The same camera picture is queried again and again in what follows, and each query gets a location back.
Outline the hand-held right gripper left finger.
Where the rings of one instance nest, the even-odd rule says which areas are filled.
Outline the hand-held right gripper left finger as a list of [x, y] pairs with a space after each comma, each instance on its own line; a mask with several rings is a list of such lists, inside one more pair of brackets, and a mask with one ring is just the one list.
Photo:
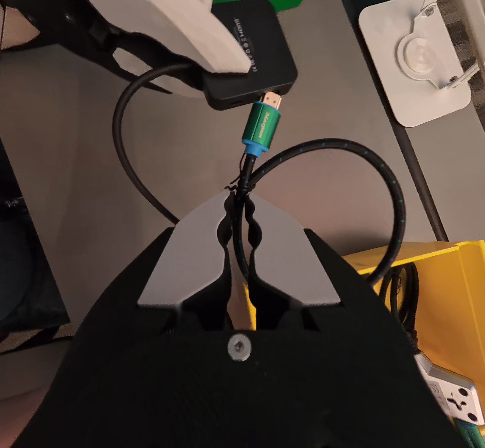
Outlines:
[[140, 307], [179, 309], [209, 293], [209, 305], [227, 306], [232, 277], [227, 244], [232, 194], [221, 192], [187, 214], [172, 234], [144, 287]]

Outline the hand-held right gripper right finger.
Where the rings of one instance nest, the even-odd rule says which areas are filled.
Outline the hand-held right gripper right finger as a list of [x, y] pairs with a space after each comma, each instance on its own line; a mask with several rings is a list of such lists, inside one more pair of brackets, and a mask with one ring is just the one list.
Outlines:
[[257, 195], [249, 196], [249, 205], [256, 279], [303, 307], [339, 304], [340, 297], [299, 222]]

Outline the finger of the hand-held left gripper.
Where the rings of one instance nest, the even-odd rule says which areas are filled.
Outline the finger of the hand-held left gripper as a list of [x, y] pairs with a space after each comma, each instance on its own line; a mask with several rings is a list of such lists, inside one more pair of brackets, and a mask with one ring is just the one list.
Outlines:
[[200, 0], [88, 0], [112, 26], [150, 37], [211, 73], [249, 72], [251, 62]]
[[136, 77], [139, 77], [142, 74], [152, 69], [162, 69], [162, 68], [173, 66], [175, 64], [184, 63], [184, 62], [175, 60], [169, 63], [148, 64], [140, 57], [137, 57], [134, 54], [122, 48], [115, 49], [114, 60], [118, 64], [118, 67], [120, 69]]

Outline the black square adapter hub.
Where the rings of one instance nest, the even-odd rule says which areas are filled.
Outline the black square adapter hub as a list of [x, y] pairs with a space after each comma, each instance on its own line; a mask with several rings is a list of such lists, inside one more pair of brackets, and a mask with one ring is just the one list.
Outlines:
[[269, 0], [239, 0], [213, 4], [222, 22], [249, 58], [246, 74], [203, 74], [208, 105], [224, 111], [249, 105], [268, 92], [289, 93], [298, 71], [276, 10]]

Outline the black square hub lead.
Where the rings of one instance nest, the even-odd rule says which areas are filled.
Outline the black square hub lead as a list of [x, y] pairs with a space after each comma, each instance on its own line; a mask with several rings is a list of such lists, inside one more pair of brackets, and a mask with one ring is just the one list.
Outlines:
[[203, 71], [197, 69], [194, 63], [189, 62], [175, 62], [164, 65], [160, 68], [150, 69], [132, 80], [123, 90], [116, 102], [112, 115], [112, 141], [118, 157], [118, 161], [122, 166], [126, 176], [130, 180], [131, 184], [140, 193], [140, 195], [173, 225], [177, 225], [179, 223], [179, 219], [147, 189], [147, 187], [142, 183], [141, 179], [136, 174], [133, 166], [130, 163], [123, 142], [123, 117], [131, 98], [137, 93], [138, 90], [140, 90], [142, 87], [145, 87], [151, 81], [159, 77], [165, 76], [182, 76], [194, 81], [197, 85], [202, 87], [202, 75]]

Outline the braided hdmi cable green plugs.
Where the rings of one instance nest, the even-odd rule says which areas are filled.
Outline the braided hdmi cable green plugs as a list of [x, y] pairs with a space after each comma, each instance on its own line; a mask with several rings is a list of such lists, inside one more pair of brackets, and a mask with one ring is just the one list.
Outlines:
[[401, 249], [406, 225], [405, 202], [397, 177], [373, 150], [341, 138], [322, 138], [297, 144], [269, 159], [254, 171], [256, 160], [269, 150], [273, 141], [281, 117], [278, 109], [280, 103], [281, 97], [274, 92], [264, 94], [259, 101], [253, 103], [241, 140], [245, 145], [245, 152], [239, 165], [239, 177], [234, 180], [236, 184], [228, 188], [235, 192], [234, 212], [231, 216], [232, 239], [237, 265], [243, 277], [249, 277], [249, 265], [242, 237], [243, 212], [249, 193], [260, 179], [284, 162], [312, 151], [335, 149], [353, 153], [364, 159], [379, 173], [390, 193], [394, 217], [390, 243], [376, 269], [367, 277], [367, 282], [374, 286], [380, 280], [387, 279]]

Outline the yellow plastic bin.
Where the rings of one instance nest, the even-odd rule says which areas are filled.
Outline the yellow plastic bin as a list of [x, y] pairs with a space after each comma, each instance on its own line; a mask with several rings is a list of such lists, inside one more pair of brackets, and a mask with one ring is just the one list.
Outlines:
[[[304, 231], [341, 302], [297, 304], [256, 279], [250, 253], [257, 332], [244, 385], [253, 414], [274, 410], [255, 423], [283, 428], [290, 445], [301, 433], [304, 447], [466, 447], [414, 355], [470, 379], [484, 414], [484, 241], [402, 242], [371, 286], [386, 247], [341, 258]], [[467, 434], [481, 427], [458, 421]]]

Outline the silver port hub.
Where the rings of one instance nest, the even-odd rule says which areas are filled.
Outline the silver port hub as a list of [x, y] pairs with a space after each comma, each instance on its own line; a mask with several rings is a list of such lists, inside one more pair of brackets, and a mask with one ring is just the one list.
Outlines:
[[476, 385], [468, 378], [433, 364], [423, 353], [414, 355], [418, 369], [443, 412], [457, 420], [484, 425]]

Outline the black mat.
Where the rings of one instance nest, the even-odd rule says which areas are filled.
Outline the black mat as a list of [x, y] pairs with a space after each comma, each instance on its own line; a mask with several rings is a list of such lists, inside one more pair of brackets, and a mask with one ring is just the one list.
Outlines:
[[405, 3], [399, 0], [342, 0], [355, 37], [362, 51], [374, 87], [384, 107], [385, 114], [397, 140], [400, 153], [406, 163], [421, 205], [438, 241], [448, 241], [448, 235], [432, 197], [421, 165], [411, 144], [407, 128], [400, 121], [403, 117], [398, 107], [399, 85], [407, 81], [417, 83], [410, 74], [403, 72], [401, 58], [396, 56], [400, 40], [412, 29], [412, 17], [406, 17]]

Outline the white stand base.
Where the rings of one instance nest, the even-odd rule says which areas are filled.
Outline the white stand base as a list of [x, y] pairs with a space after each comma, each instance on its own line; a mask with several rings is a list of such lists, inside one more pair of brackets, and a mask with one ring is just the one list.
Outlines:
[[396, 56], [403, 72], [417, 83], [404, 90], [399, 85], [398, 107], [406, 128], [414, 128], [465, 108], [471, 102], [467, 83], [450, 89], [452, 78], [464, 73], [444, 23], [438, 4], [421, 13], [424, 0], [399, 0], [405, 3], [405, 16], [412, 17], [412, 29], [400, 40]]

